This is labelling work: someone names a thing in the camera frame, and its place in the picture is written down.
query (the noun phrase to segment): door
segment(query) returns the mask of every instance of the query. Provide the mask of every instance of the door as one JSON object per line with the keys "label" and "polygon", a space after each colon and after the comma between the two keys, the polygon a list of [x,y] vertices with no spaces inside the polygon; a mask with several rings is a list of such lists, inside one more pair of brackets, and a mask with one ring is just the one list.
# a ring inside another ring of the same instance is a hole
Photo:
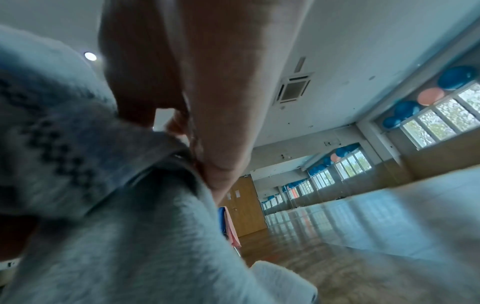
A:
{"label": "door", "polygon": [[257,191],[250,175],[239,178],[220,206],[228,208],[237,235],[243,236],[267,228]]}

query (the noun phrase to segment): floor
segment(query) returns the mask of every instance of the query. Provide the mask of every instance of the floor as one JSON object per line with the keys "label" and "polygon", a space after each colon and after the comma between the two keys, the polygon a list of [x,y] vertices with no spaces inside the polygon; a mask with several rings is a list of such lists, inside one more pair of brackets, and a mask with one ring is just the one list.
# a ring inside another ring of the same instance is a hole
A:
{"label": "floor", "polygon": [[323,303],[480,303],[480,167],[267,216],[240,239]]}

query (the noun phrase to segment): ceiling air conditioner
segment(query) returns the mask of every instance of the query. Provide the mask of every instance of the ceiling air conditioner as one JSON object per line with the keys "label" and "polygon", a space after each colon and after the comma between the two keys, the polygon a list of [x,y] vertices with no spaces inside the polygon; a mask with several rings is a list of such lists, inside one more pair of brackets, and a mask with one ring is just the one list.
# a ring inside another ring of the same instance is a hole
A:
{"label": "ceiling air conditioner", "polygon": [[286,104],[298,101],[305,93],[313,73],[295,75],[282,79],[273,104]]}

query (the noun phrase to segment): ceiling light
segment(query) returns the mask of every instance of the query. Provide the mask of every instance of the ceiling light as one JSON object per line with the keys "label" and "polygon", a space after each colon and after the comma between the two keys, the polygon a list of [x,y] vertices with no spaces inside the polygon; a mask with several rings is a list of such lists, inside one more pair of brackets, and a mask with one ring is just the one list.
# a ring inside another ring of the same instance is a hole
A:
{"label": "ceiling light", "polygon": [[85,56],[85,58],[87,58],[90,61],[97,60],[97,56],[94,53],[85,52],[83,55]]}

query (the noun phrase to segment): white ceiling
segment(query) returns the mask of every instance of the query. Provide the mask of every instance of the white ceiling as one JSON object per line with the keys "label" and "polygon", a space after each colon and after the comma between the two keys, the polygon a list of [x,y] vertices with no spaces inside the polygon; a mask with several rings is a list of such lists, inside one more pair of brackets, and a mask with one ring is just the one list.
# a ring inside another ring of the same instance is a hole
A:
{"label": "white ceiling", "polygon": [[261,178],[269,177],[272,175],[277,175],[280,173],[289,172],[301,167],[305,164],[309,159],[311,159],[312,155],[304,156],[292,160],[285,161],[280,164],[260,168],[257,170],[250,171],[252,180],[258,180]]}
{"label": "white ceiling", "polygon": [[[98,53],[101,0],[2,0],[0,23]],[[317,0],[279,79],[314,72],[296,104],[271,107],[256,146],[354,122],[480,16],[478,0]],[[101,74],[101,60],[92,63]],[[170,112],[161,112],[161,126]]]}

